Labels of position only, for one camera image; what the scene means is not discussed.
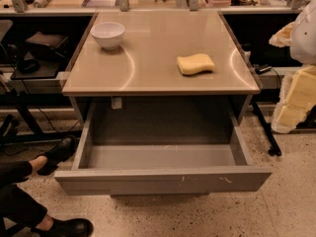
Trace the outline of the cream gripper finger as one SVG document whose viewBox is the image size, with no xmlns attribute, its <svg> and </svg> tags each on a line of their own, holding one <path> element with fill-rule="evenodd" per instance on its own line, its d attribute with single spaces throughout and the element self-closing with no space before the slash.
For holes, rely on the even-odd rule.
<svg viewBox="0 0 316 237">
<path fill-rule="evenodd" d="M 291 46 L 293 22 L 287 24 L 269 39 L 269 44 L 276 47 Z"/>
<path fill-rule="evenodd" d="M 306 120 L 316 106 L 316 66 L 303 65 L 295 73 L 287 73 L 281 82 L 279 102 L 272 119 L 272 130 L 289 133 Z"/>
</svg>

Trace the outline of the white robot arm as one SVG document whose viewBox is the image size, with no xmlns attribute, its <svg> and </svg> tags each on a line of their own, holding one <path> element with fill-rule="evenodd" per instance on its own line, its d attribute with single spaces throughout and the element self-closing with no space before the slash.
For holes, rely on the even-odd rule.
<svg viewBox="0 0 316 237">
<path fill-rule="evenodd" d="M 294 22 L 272 35 L 269 44 L 288 46 L 290 57 L 302 64 L 282 79 L 272 120 L 273 131 L 289 133 L 316 106 L 316 0 L 311 0 Z"/>
</svg>

